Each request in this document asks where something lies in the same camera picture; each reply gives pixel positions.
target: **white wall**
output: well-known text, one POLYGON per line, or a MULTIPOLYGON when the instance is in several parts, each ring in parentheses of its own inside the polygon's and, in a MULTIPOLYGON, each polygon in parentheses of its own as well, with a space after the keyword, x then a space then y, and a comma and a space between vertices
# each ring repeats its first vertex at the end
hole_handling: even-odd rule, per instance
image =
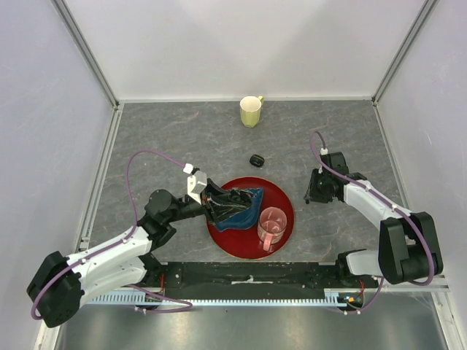
POLYGON ((67 0, 121 99, 371 96, 423 0, 67 0))
POLYGON ((433 215, 467 326, 467 3, 441 0, 380 104, 412 208, 433 215))
POLYGON ((111 107, 49 0, 0 11, 0 338, 31 349, 26 287, 77 237, 111 107))

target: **floor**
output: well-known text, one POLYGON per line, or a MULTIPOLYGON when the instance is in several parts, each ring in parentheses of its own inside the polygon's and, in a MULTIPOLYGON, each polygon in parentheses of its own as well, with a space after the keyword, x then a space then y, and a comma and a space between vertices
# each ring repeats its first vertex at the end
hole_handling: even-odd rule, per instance
MULTIPOLYGON (((291 199, 296 225, 271 261, 333 262, 337 254, 377 247, 378 230, 346 204, 311 203, 303 196, 317 161, 309 132, 320 129, 332 151, 342 151, 359 171, 400 203, 395 177, 370 101, 266 101, 254 128, 242 125, 238 102, 126 104, 107 170, 91 246, 122 233, 134 218, 125 189, 126 163, 138 149, 153 148, 201 168, 223 183, 259 176, 279 185, 291 199), (262 168, 248 162, 265 157, 262 168)), ((130 170, 139 216, 152 191, 186 193, 186 175, 151 154, 139 155, 130 170)), ((155 252, 160 261, 236 261, 214 244, 203 217, 174 224, 177 234, 155 252)))
POLYGON ((204 307, 180 314, 85 306, 55 350, 447 350, 431 297, 379 296, 360 316, 324 308, 204 307))

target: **blue cloth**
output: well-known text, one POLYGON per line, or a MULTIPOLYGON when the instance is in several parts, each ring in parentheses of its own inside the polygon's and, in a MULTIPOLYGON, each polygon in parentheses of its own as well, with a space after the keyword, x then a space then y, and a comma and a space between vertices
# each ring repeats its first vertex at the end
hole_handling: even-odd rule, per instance
POLYGON ((249 188, 248 190, 253 193, 253 197, 251 198, 251 207, 241 213, 229 217, 227 220, 215 224, 218 231, 222 232, 229 228, 233 228, 235 230, 247 230, 258 221, 264 190, 262 188, 249 188))

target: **mug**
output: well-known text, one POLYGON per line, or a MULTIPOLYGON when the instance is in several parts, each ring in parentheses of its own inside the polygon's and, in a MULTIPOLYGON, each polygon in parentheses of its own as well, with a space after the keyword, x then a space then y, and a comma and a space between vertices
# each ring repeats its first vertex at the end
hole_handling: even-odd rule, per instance
POLYGON ((253 128, 260 121, 263 96, 247 96, 240 101, 240 117, 243 125, 253 128))
POLYGON ((279 208, 270 206, 264 209, 258 222, 258 237, 263 242, 263 250, 269 251, 271 244, 280 241, 287 227, 287 216, 279 208))

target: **yellow mug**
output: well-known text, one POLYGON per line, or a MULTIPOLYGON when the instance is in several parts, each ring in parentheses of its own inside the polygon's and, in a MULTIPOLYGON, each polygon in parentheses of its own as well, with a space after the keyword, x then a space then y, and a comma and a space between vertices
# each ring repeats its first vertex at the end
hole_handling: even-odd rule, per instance
POLYGON ((253 128, 260 121, 263 101, 263 96, 247 96, 240 101, 240 117, 247 128, 253 128))

